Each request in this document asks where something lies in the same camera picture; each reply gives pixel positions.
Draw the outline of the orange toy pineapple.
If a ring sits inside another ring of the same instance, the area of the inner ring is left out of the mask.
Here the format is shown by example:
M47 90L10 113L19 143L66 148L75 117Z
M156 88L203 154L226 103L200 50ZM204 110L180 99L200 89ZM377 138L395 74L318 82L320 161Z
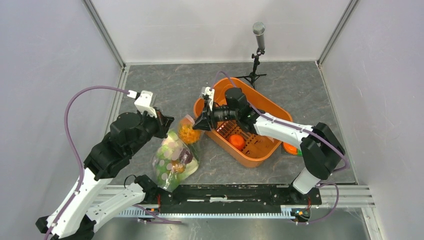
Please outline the orange toy pineapple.
M182 142L188 146L190 152L199 158L200 155L200 139L202 137L202 131L193 129L191 123L181 123L178 126L178 136Z

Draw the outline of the dark red toy fruit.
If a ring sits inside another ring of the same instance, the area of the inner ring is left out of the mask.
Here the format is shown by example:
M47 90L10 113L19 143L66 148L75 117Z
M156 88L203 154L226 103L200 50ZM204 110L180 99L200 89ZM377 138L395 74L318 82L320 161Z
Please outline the dark red toy fruit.
M181 158L180 158L180 162L182 164L189 164L192 162L194 156L191 154L191 152L189 150L186 150L184 153L182 153Z

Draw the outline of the clear dotted zip top bag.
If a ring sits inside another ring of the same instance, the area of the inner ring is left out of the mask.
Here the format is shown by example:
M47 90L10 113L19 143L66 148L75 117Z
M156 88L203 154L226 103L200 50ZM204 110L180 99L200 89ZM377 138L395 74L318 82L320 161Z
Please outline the clear dotted zip top bag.
M153 155L155 179L165 191L173 192L199 168L204 132L193 129L194 123L190 115L184 116L168 131Z

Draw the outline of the small yellow toy fruit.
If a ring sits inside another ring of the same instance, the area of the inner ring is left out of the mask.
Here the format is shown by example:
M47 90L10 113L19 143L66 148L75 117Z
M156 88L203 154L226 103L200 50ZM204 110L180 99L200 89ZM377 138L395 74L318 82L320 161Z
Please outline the small yellow toy fruit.
M172 164L172 170L175 173L181 174L185 171L186 165L184 163L173 163Z

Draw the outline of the green toy lettuce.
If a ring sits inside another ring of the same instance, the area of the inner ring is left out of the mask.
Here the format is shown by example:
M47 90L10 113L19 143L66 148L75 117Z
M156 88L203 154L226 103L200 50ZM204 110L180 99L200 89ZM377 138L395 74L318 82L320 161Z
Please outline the green toy lettuce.
M178 173L172 170L173 164L180 163L180 154L183 143L177 133L171 131L167 134L153 157L156 181L159 187L172 192L180 184Z

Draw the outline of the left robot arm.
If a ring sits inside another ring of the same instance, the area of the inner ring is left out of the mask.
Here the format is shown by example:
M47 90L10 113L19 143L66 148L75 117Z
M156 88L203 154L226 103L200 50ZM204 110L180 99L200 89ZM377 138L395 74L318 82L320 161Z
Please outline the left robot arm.
M58 209L40 217L35 225L45 237L54 240L90 240L105 223L128 207L153 203L158 186L147 176L137 176L133 183L110 199L92 206L99 193L126 167L132 157L153 137L165 139L175 120L155 109L157 116L125 112L111 123L110 131L96 144L83 162L83 177L78 178Z

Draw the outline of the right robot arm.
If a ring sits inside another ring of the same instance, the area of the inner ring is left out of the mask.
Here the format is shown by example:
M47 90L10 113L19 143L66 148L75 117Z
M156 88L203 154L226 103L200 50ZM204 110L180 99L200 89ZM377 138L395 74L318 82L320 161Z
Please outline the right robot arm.
M349 165L343 147L326 124L303 125L278 118L253 106L239 87L225 91L226 103L221 106L215 106L214 93L210 87L202 89L200 97L204 107L192 128L212 131L219 122L233 121L245 133L270 137L300 150L304 169L288 191L293 203L306 201L313 188L339 171L340 161L344 161L346 167Z

